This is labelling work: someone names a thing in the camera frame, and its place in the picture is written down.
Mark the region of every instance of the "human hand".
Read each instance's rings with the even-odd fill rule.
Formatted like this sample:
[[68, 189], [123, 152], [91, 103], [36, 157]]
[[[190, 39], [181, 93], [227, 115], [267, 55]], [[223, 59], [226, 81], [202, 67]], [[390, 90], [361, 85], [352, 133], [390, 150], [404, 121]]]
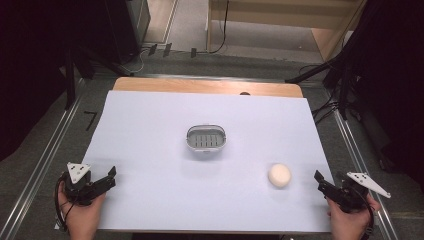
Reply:
[[66, 217], [65, 222], [68, 226], [71, 240], [93, 239], [99, 225], [100, 210], [105, 200], [106, 193], [95, 198], [89, 206], [79, 206], [75, 204], [72, 207], [72, 203], [68, 202], [64, 193], [64, 185], [65, 182], [63, 181], [59, 185], [58, 199], [63, 217]]
[[[356, 213], [345, 213], [340, 206], [330, 198], [327, 198], [330, 212], [328, 215], [331, 219], [331, 229], [333, 240], [358, 240], [364, 233], [370, 219], [370, 213], [367, 209], [363, 209]], [[367, 202], [374, 211], [381, 208], [380, 203], [375, 201], [369, 194]]]

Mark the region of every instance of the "gray floor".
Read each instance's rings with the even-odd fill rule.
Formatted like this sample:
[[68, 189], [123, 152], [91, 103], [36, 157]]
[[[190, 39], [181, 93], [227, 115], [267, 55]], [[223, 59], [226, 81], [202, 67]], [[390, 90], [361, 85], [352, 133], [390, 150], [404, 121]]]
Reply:
[[[183, 0], [179, 1], [180, 8], [183, 6], [181, 5], [183, 3]], [[183, 17], [184, 14], [178, 15], [178, 12], [176, 12], [176, 18], [178, 16]], [[308, 49], [308, 47], [306, 47], [307, 45], [311, 47], [308, 51], [305, 51], [305, 53], [293, 52], [294, 59], [292, 59], [286, 57], [290, 55], [288, 52], [279, 53], [278, 57], [268, 58], [269, 55], [265, 54], [262, 56], [258, 55], [257, 58], [249, 58], [251, 57], [250, 54], [254, 52], [251, 50], [254, 47], [249, 45], [253, 44], [252, 42], [245, 44], [245, 48], [240, 48], [241, 50], [239, 52], [233, 54], [242, 57], [226, 56], [222, 54], [198, 55], [196, 58], [190, 58], [190, 53], [180, 52], [181, 50], [186, 50], [183, 44], [184, 39], [181, 37], [183, 35], [180, 36], [180, 40], [177, 40], [178, 36], [172, 34], [172, 31], [178, 29], [181, 30], [181, 25], [180, 28], [178, 28], [177, 21], [174, 21], [173, 29], [171, 29], [169, 36], [169, 40], [174, 41], [173, 51], [171, 51], [170, 55], [168, 57], [162, 57], [162, 50], [158, 50], [155, 55], [150, 57], [148, 57], [146, 53], [143, 54], [143, 69], [136, 73], [136, 76], [146, 74], [167, 74], [233, 77], [247, 78], [247, 80], [261, 79], [261, 81], [265, 82], [283, 82], [284, 79], [297, 76], [301, 67], [311, 62], [319, 62], [314, 56], [308, 55], [307, 53], [311, 51], [314, 55], [318, 54], [316, 49], [313, 49], [313, 41], [311, 35], [307, 33], [307, 30], [302, 33], [299, 32], [300, 35], [305, 34], [302, 36], [307, 38], [306, 40], [297, 37], [289, 37], [289, 40], [291, 39], [292, 42], [280, 38], [276, 40], [276, 42], [282, 43], [281, 48], [284, 50], [303, 51]], [[126, 67], [130, 69], [138, 69], [140, 66], [141, 62], [139, 59], [135, 59], [133, 62], [126, 65]], [[69, 239], [68, 236], [53, 229], [55, 220], [52, 193], [55, 181], [60, 173], [65, 170], [66, 163], [80, 162], [82, 160], [96, 124], [98, 123], [100, 116], [95, 119], [93, 126], [86, 131], [91, 116], [84, 114], [84, 111], [99, 112], [99, 115], [101, 115], [106, 94], [108, 90], [112, 88], [116, 80], [116, 76], [107, 69], [97, 66], [96, 71], [97, 73], [94, 80], [85, 81], [86, 87], [80, 92], [81, 99], [79, 107], [76, 109], [75, 116], [59, 148], [55, 152], [52, 163], [47, 166], [48, 171], [42, 180], [40, 188], [36, 189], [36, 195], [31, 202], [32, 204], [28, 211], [24, 212], [25, 217], [17, 231], [15, 239]], [[328, 95], [321, 86], [321, 81], [324, 76], [325, 73], [321, 73], [301, 84], [302, 92], [308, 99], [311, 109], [318, 108], [327, 100]], [[48, 144], [57, 124], [60, 122], [64, 114], [63, 107], [65, 106], [65, 97], [65, 95], [61, 96], [50, 107], [48, 113], [33, 128], [18, 151], [0, 162], [0, 169], [2, 171], [2, 174], [0, 174], [0, 205], [2, 206], [0, 208], [0, 226], [3, 226], [7, 222], [18, 196], [24, 190], [28, 179], [31, 177], [37, 162], [43, 154], [45, 146]], [[419, 239], [419, 236], [423, 236], [424, 234], [424, 229], [422, 228], [422, 226], [424, 226], [424, 194], [420, 191], [419, 186], [405, 174], [389, 174], [382, 171], [379, 168], [375, 151], [371, 147], [360, 123], [355, 121], [352, 117], [349, 117], [348, 123], [351, 126], [370, 174], [392, 194], [392, 198], [384, 200], [384, 204], [392, 217], [399, 237], [398, 239]], [[351, 156], [335, 118], [332, 116], [325, 119], [317, 126], [317, 129], [333, 175], [335, 176], [337, 171], [354, 171]], [[307, 196], [299, 197], [300, 203], [304, 197]], [[105, 231], [99, 231], [96, 237], [96, 239], [131, 238], [131, 233], [111, 233]], [[291, 235], [286, 236], [284, 239], [290, 238], [296, 240], [330, 239], [330, 236]], [[371, 237], [371, 239], [383, 239], [379, 229], [376, 229], [375, 236]]]
[[[178, 0], [167, 39], [173, 50], [206, 50], [207, 13], [207, 0]], [[221, 45], [223, 29], [223, 21], [212, 21], [211, 51]], [[309, 28], [238, 22], [227, 22], [225, 44], [218, 54], [304, 63], [323, 61]]]

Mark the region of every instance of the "white table surface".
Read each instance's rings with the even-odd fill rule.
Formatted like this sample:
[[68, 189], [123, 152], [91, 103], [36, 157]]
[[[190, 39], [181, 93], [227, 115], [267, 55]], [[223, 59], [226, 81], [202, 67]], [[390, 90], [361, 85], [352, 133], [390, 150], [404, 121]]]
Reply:
[[[227, 144], [194, 154], [190, 127], [216, 124]], [[330, 169], [304, 98], [111, 91], [83, 163], [92, 179], [116, 166], [100, 229], [189, 232], [329, 232], [314, 173]], [[292, 180], [277, 189], [275, 163]]]

